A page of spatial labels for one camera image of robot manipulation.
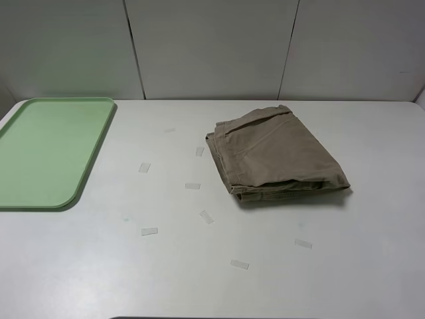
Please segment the khaki shorts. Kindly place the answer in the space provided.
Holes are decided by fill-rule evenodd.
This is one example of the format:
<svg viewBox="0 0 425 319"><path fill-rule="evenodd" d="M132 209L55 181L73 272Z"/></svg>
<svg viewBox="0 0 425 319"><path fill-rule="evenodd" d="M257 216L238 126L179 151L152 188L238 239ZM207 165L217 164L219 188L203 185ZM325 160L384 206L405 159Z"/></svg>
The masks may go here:
<svg viewBox="0 0 425 319"><path fill-rule="evenodd" d="M218 122L205 140L226 190L241 202L351 186L339 163L284 105Z"/></svg>

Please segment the green plastic tray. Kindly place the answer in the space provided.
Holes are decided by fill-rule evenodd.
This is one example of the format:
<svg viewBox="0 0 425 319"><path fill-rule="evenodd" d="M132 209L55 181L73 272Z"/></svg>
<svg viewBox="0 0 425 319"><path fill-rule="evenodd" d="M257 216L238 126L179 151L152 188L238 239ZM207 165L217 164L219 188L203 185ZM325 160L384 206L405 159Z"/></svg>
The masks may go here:
<svg viewBox="0 0 425 319"><path fill-rule="evenodd" d="M82 187L115 103L33 98L1 129L1 208L57 209Z"/></svg>

